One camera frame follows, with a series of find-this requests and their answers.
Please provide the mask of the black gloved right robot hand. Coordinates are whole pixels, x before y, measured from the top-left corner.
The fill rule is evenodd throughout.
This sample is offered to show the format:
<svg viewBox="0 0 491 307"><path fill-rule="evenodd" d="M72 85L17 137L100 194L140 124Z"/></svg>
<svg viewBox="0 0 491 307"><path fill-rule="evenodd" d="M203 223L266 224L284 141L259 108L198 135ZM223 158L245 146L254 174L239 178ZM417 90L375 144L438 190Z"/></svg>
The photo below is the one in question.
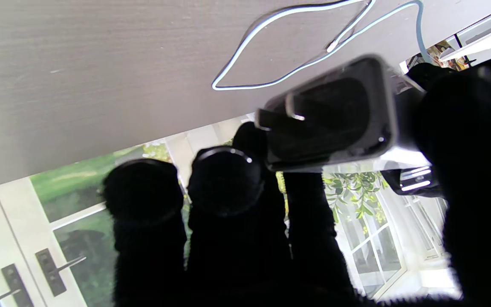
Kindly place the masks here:
<svg viewBox="0 0 491 307"><path fill-rule="evenodd" d="M438 178L426 197L448 202L443 242L462 299L376 302L352 285L336 241L320 173L286 173L290 231L275 173L262 162L265 132L242 124L232 146L192 164L188 261L184 195L176 167L136 159L103 181L113 218L117 307L288 306L491 307L489 256L479 241L491 222L479 206L491 194L491 59L439 78L413 115L413 136Z"/></svg>

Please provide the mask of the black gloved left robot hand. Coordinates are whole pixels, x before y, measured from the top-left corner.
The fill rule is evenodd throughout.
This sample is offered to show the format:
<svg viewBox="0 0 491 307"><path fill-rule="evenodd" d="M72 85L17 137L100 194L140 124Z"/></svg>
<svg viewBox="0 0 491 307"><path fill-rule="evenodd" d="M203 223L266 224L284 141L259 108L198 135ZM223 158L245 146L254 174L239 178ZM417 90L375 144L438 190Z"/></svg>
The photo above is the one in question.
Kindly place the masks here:
<svg viewBox="0 0 491 307"><path fill-rule="evenodd" d="M421 88L427 90L439 78L453 72L458 71L424 62L411 67L405 75Z"/></svg>

